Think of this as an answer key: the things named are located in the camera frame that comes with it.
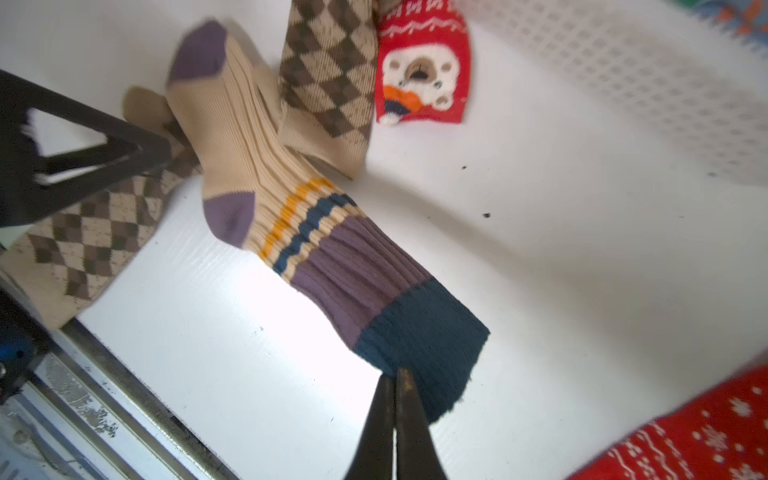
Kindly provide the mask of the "red christmas sock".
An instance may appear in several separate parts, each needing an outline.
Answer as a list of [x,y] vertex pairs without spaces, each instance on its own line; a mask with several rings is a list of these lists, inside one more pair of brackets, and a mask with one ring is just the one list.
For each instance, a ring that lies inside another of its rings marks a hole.
[[452,1],[400,1],[384,9],[375,82],[376,121],[460,124],[469,98],[471,49]]
[[628,434],[573,479],[765,479],[767,365]]

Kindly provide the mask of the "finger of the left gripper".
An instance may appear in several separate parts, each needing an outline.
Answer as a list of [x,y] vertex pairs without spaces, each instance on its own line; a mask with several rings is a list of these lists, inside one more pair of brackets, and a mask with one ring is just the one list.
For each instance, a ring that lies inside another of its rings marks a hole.
[[[101,145],[44,156],[31,110],[101,133]],[[170,143],[7,71],[1,72],[1,225],[34,224],[116,183],[166,165]]]

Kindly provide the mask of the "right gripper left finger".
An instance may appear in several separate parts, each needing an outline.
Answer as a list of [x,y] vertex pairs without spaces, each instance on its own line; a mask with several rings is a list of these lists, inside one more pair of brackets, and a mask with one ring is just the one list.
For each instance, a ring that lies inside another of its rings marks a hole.
[[395,428],[395,383],[382,375],[377,383],[346,480],[391,480]]

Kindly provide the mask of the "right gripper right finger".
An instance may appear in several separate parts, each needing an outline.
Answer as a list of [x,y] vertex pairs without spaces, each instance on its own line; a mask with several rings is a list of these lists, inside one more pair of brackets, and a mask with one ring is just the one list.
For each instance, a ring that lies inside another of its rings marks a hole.
[[446,480],[411,372],[400,368],[395,387],[396,476]]

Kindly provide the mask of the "brown argyle sock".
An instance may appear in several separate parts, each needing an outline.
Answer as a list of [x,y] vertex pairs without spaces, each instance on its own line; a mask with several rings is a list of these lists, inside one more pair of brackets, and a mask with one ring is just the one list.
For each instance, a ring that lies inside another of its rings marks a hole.
[[173,190],[201,167],[163,95],[132,87],[124,118],[171,148],[163,168],[134,176],[33,225],[1,256],[1,281],[47,330],[88,308],[153,236]]
[[376,1],[293,1],[279,67],[282,141],[349,179],[369,148],[377,13]]

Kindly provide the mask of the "beige purple sock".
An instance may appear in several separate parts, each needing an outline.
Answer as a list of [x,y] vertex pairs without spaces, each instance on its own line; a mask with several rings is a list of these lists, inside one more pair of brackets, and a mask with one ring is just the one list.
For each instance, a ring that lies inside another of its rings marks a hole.
[[373,367],[410,370],[438,420],[462,397],[489,329],[279,140],[272,91],[221,23],[183,37],[166,98],[202,167],[209,230],[314,302]]

